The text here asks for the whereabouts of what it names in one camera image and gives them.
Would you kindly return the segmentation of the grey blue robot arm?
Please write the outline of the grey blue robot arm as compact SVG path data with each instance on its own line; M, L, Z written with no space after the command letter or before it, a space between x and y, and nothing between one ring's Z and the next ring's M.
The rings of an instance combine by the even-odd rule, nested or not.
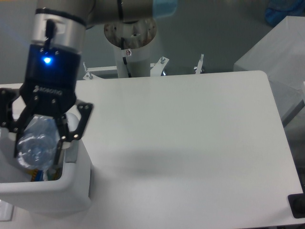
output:
M14 134L22 167L56 165L62 148L83 136L93 104L78 100L75 87L86 30L171 16L176 8L175 0L38 1L24 83L0 90L0 125Z

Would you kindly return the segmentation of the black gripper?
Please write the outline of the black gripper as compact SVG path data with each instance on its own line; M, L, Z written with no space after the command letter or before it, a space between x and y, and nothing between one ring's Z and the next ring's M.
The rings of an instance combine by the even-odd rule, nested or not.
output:
M76 163L79 143L93 111L93 104L76 102L76 77L81 61L79 54L63 49L44 49L30 45L25 81L19 89L0 89L0 126L13 133L14 155L17 144L34 114L53 117L59 140L54 164ZM13 102L19 97L25 102L18 119L13 118ZM80 118L67 112L76 106Z

